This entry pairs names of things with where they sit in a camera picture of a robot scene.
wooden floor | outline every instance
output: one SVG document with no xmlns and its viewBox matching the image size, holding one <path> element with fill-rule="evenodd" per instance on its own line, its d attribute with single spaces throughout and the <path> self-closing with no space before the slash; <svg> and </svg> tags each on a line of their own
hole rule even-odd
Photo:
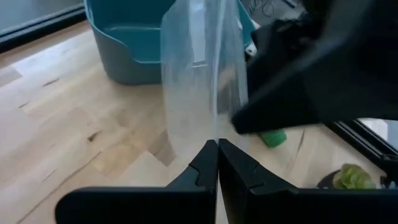
<svg viewBox="0 0 398 224">
<path fill-rule="evenodd" d="M 297 187 L 345 162 L 383 175 L 322 125 L 286 131 L 276 149 L 250 137 L 248 153 Z M 57 201 L 79 187 L 167 185 L 199 150 L 167 144 L 160 86 L 107 78 L 86 22 L 0 55 L 0 136 L 3 224 L 54 223 Z"/>
</svg>

green object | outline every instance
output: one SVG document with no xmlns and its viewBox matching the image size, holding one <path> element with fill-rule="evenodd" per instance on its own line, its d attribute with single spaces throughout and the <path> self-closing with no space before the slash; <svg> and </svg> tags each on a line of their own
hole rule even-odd
<svg viewBox="0 0 398 224">
<path fill-rule="evenodd" d="M 85 0 L 87 19 L 108 77 L 127 85 L 161 83 L 160 25 L 174 2 Z M 247 47 L 254 26 L 240 1 L 239 15 Z M 187 19 L 187 12 L 181 12 L 181 20 Z"/>
<path fill-rule="evenodd" d="M 261 134 L 259 134 L 259 137 L 270 148 L 279 146 L 287 139 L 286 133 L 282 129 L 277 130 L 277 131 L 268 132 L 268 133 L 261 133 Z"/>
<path fill-rule="evenodd" d="M 360 166 L 343 164 L 340 171 L 333 177 L 336 189 L 375 189 L 371 176 Z"/>
</svg>

black cable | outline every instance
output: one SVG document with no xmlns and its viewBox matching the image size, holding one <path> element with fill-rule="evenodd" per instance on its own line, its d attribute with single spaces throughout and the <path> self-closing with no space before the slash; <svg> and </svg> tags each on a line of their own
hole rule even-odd
<svg viewBox="0 0 398 224">
<path fill-rule="evenodd" d="M 252 0 L 249 4 L 249 14 L 252 16 L 256 10 L 261 9 L 263 16 L 271 17 L 275 12 L 274 4 L 275 0 Z"/>
</svg>

teal plastic bin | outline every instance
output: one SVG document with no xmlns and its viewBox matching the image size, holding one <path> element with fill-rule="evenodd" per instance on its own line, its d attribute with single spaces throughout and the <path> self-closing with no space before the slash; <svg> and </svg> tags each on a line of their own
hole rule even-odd
<svg viewBox="0 0 398 224">
<path fill-rule="evenodd" d="M 127 85 L 161 82 L 160 24 L 174 1 L 85 0 L 108 77 Z M 247 46 L 254 26 L 240 2 L 239 16 Z"/>
</svg>

black frame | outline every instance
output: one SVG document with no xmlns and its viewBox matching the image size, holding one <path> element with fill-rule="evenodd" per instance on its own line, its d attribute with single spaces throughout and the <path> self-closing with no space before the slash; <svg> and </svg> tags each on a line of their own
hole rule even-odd
<svg viewBox="0 0 398 224">
<path fill-rule="evenodd" d="M 377 133 L 357 119 L 325 125 L 382 169 L 388 179 L 398 180 L 398 151 Z"/>
<path fill-rule="evenodd" d="M 47 17 L 27 22 L 0 33 L 0 54 L 37 40 L 86 19 L 84 4 L 69 7 Z"/>
<path fill-rule="evenodd" d="M 166 187 L 75 190 L 58 202 L 55 218 L 58 224 L 213 224 L 218 174 L 231 224 L 334 223 L 347 218 L 360 223 L 389 223 L 396 219 L 396 190 L 296 188 L 226 139 L 218 144 L 208 141 Z"/>
</svg>

